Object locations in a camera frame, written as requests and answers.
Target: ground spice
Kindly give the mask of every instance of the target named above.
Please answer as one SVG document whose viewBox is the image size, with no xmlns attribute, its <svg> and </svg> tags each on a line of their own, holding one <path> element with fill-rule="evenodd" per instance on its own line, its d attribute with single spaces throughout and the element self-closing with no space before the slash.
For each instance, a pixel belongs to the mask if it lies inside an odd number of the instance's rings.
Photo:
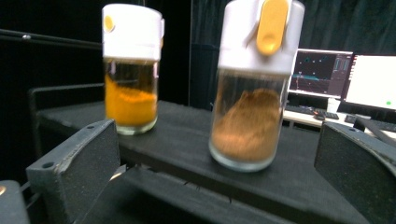
<svg viewBox="0 0 396 224">
<path fill-rule="evenodd" d="M 122 126 L 140 126 L 157 116 L 157 95 L 118 86 L 108 75 L 106 85 L 106 116 Z"/>
<path fill-rule="evenodd" d="M 223 155 L 241 161 L 262 161 L 276 150 L 280 103 L 275 91 L 244 91 L 241 98 L 214 123 L 212 143 Z"/>
</svg>

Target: screen display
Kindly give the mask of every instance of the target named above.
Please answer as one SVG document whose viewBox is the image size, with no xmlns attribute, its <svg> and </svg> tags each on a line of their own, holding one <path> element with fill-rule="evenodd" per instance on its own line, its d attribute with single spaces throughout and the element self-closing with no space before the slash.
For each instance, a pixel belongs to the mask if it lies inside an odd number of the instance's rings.
<svg viewBox="0 0 396 224">
<path fill-rule="evenodd" d="M 353 58 L 345 101 L 396 110 L 396 56 Z"/>
<path fill-rule="evenodd" d="M 341 99 L 353 52 L 298 49 L 289 92 Z"/>
</svg>

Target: spice jar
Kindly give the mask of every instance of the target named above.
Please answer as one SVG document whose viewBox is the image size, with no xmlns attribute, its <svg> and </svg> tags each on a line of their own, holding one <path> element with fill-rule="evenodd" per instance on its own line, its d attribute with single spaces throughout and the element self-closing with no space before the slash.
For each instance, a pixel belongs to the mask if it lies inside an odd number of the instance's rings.
<svg viewBox="0 0 396 224">
<path fill-rule="evenodd" d="M 102 10 L 106 118 L 120 134 L 150 130 L 157 120 L 164 20 L 156 10 L 109 4 Z"/>
<path fill-rule="evenodd" d="M 220 164 L 254 172 L 274 159 L 303 18 L 297 1 L 226 6 L 209 140 Z"/>
</svg>

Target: orange liquid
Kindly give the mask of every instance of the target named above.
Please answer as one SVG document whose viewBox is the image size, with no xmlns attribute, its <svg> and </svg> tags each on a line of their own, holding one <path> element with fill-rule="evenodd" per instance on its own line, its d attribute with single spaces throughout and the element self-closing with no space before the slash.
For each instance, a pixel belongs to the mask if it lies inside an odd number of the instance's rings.
<svg viewBox="0 0 396 224">
<path fill-rule="evenodd" d="M 119 86 L 108 75 L 106 85 L 106 117 L 122 126 L 142 126 L 157 117 L 157 95 Z"/>
</svg>

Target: spice shaker lid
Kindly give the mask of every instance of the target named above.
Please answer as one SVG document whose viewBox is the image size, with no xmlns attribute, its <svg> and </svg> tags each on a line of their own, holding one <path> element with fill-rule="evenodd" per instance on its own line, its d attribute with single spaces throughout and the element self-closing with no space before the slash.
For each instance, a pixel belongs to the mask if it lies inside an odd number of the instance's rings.
<svg viewBox="0 0 396 224">
<path fill-rule="evenodd" d="M 291 75 L 304 5 L 292 0 L 233 0 L 224 12 L 218 68 Z"/>
<path fill-rule="evenodd" d="M 102 9 L 103 57 L 161 59 L 163 15 L 151 8 L 109 4 Z"/>
</svg>

